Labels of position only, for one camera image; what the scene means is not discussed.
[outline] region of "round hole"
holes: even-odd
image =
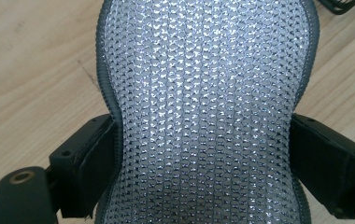
[[[70,151],[64,151],[62,153],[63,156],[70,156],[71,152]]]
[[[15,174],[9,179],[11,184],[21,184],[28,180],[30,180],[33,176],[35,176],[35,172],[33,171],[22,171],[18,174]]]

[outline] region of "silver scrubbing pad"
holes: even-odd
[[[289,132],[318,43],[312,1],[105,1],[97,42],[122,147],[97,222],[305,222]]]

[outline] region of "black object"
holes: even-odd
[[[336,15],[342,15],[355,7],[355,0],[319,0]]]
[[[28,167],[0,181],[0,223],[56,223],[92,216],[116,176],[116,125],[109,115],[87,122],[50,155],[50,167]],[[291,168],[338,218],[355,218],[355,143],[300,115],[291,120]]]

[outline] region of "textured surface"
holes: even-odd
[[[96,74],[94,34],[102,2],[0,0],[0,178],[28,165],[47,167],[52,150],[107,112],[90,79]],[[319,51],[296,111],[355,140],[355,8],[335,16],[315,3]],[[309,201],[314,224],[355,223]]]
[[[299,222],[300,1],[113,1],[105,27],[124,127],[105,222]]]

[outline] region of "wooden surface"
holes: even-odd
[[[47,167],[57,146],[88,119],[107,113],[95,77],[101,4],[0,0],[0,178],[25,166]],[[319,50],[296,111],[355,141],[355,8],[335,16],[317,6]],[[309,201],[313,223],[355,223],[336,220]]]

